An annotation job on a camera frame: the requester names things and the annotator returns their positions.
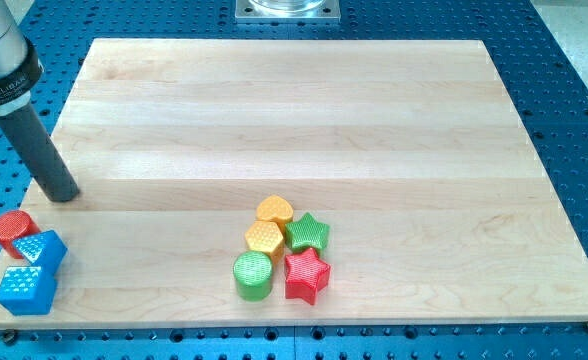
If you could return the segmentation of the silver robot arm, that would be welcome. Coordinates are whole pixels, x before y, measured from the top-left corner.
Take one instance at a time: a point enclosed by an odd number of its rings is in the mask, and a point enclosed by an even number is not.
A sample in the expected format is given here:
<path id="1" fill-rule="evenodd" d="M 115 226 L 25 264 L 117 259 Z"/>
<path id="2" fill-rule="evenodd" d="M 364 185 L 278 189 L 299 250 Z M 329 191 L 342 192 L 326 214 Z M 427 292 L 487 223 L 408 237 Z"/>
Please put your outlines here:
<path id="1" fill-rule="evenodd" d="M 6 2 L 0 0 L 0 117 L 28 104 L 30 90 L 42 73 L 34 45 L 18 28 Z"/>

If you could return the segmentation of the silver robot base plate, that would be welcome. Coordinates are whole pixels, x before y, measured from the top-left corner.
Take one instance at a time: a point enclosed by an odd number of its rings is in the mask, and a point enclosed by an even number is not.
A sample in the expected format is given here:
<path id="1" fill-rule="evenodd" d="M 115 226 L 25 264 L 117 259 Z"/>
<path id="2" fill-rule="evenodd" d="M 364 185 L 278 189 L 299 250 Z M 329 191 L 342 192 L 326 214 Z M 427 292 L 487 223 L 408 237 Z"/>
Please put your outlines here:
<path id="1" fill-rule="evenodd" d="M 236 0 L 237 23 L 339 22 L 339 0 Z"/>

